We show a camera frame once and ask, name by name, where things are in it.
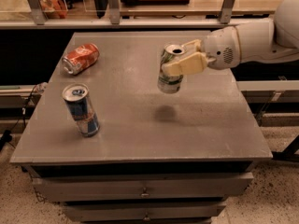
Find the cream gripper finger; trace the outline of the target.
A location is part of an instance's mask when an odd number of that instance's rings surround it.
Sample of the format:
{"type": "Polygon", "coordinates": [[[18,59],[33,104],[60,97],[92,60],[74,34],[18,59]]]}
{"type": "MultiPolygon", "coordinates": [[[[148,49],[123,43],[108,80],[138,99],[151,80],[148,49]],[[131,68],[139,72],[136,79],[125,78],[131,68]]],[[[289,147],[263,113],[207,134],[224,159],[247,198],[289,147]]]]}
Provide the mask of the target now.
{"type": "Polygon", "coordinates": [[[163,72],[170,77],[201,73],[207,68],[207,57],[195,52],[187,57],[173,60],[162,65],[163,72]]]}
{"type": "Polygon", "coordinates": [[[183,48],[185,48],[186,51],[200,51],[201,50],[201,43],[202,41],[200,39],[194,39],[190,42],[187,42],[183,45],[183,48]]]}

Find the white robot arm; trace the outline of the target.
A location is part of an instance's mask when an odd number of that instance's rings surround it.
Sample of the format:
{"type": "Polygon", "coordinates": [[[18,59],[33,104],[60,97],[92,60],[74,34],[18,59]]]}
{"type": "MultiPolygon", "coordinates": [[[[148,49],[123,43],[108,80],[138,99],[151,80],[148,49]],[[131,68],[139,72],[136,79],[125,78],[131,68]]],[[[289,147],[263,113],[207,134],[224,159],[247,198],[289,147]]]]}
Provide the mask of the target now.
{"type": "Polygon", "coordinates": [[[222,70],[242,63],[282,63],[298,59],[299,0],[283,0],[272,18],[227,26],[189,43],[191,53],[162,65],[172,77],[205,68],[222,70]]]}

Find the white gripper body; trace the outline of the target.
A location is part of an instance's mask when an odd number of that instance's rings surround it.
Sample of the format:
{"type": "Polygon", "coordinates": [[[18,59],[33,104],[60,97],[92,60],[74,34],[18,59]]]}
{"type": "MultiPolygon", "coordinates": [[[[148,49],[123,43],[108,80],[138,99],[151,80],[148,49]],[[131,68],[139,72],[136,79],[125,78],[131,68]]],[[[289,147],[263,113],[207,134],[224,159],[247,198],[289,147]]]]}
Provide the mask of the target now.
{"type": "Polygon", "coordinates": [[[207,56],[207,66],[222,70],[240,64],[240,45],[237,30],[226,27],[211,32],[202,40],[201,51],[207,56]]]}

